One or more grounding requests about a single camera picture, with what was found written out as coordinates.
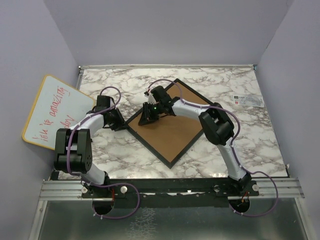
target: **brown square panel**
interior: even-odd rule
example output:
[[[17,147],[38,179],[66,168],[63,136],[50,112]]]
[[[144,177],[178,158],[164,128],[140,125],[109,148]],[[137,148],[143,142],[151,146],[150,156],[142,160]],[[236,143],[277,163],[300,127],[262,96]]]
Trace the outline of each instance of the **brown square panel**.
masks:
[[[181,87],[185,100],[213,104],[179,79],[174,82]],[[173,83],[165,90],[171,98],[180,96],[179,89]],[[166,116],[154,123],[139,126],[141,114],[142,108],[126,122],[128,131],[170,169],[203,134],[199,121],[184,116]]]

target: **white marble surface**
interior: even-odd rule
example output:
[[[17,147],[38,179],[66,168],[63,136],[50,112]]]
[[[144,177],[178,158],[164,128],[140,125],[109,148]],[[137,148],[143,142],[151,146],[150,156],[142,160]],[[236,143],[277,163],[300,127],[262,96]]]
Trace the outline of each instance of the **white marble surface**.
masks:
[[[235,143],[244,165],[250,171],[264,171],[273,177],[287,176],[267,109],[239,106],[232,102],[233,94],[261,95],[251,68],[88,69],[84,71],[80,90],[96,98],[106,86],[119,88],[122,99],[118,108],[127,120],[146,101],[143,92],[149,83],[157,79],[176,78],[236,114],[241,122],[241,132]],[[118,97],[115,90],[107,90],[105,94],[114,99]],[[204,135],[172,169],[167,168],[126,130],[114,132],[101,129],[92,140],[93,162],[111,178],[208,178],[228,175],[218,149]],[[70,177],[61,173],[59,178]]]

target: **white wall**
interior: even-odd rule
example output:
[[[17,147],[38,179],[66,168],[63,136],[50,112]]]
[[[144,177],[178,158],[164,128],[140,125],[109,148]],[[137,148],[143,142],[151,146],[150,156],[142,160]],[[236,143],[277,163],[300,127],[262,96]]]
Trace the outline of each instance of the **white wall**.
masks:
[[[293,0],[44,0],[80,65],[257,64]]]
[[[45,74],[75,85],[78,68],[42,0],[0,3],[0,239],[28,239],[53,151],[22,130]]]
[[[295,0],[257,66],[289,172],[320,237],[320,1]]]

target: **whiteboard with red writing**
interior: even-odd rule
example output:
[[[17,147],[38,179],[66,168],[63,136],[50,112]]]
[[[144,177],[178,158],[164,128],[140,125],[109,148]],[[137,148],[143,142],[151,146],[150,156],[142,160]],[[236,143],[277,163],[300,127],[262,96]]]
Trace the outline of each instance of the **whiteboard with red writing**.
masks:
[[[55,149],[58,129],[82,120],[96,101],[52,75],[46,75],[25,124],[24,141]]]

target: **black frame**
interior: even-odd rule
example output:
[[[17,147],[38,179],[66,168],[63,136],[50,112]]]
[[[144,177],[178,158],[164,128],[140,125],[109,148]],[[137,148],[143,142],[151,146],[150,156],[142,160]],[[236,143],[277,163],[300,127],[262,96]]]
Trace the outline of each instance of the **black frame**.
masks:
[[[205,98],[204,96],[202,96],[200,93],[198,93],[197,91],[195,91],[194,89],[192,89],[190,86],[188,86],[187,84],[185,84],[183,81],[181,81],[180,79],[176,79],[174,80],[175,83],[179,83],[182,86],[184,86],[186,89],[188,89],[189,91],[191,91],[193,94],[197,95],[199,98],[201,98],[202,100],[206,101],[209,105],[213,105],[214,103],[211,102],[209,99]],[[170,89],[171,87],[173,87],[174,84],[170,83],[167,87],[165,87],[164,89],[167,91],[168,89]],[[164,163],[164,165],[166,165],[169,169],[171,169],[177,162],[178,160],[191,148],[191,146],[193,144],[195,144],[195,142],[201,137],[201,135],[204,133],[203,130],[200,130],[195,137],[185,146],[184,149],[182,149],[181,152],[179,152],[177,154],[177,156],[175,156],[175,158],[169,162],[168,160],[166,160],[166,158],[164,156],[162,156],[157,150],[155,150],[146,140],[144,140],[136,131],[134,131],[130,126],[129,123],[135,119],[141,112],[142,112],[142,108],[140,110],[138,110],[134,115],[132,115],[127,121],[126,124],[128,125],[128,132],[130,134],[132,134],[140,143],[142,143],[143,146],[145,146],[151,153],[153,153],[161,162]]]

